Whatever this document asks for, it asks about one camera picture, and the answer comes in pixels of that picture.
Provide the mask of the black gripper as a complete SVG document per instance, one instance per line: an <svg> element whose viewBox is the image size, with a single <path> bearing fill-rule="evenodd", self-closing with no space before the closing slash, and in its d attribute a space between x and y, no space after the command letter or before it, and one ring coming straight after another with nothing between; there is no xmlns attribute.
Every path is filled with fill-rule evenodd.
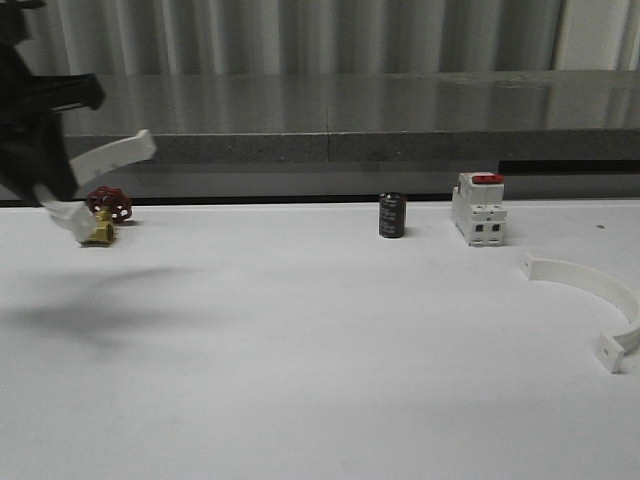
<svg viewBox="0 0 640 480"><path fill-rule="evenodd" d="M24 12L43 1L1 3L1 185L31 206L35 187L70 200L79 184L64 145L61 113L97 110L105 93L93 74L35 75L16 46L30 38Z"/></svg>

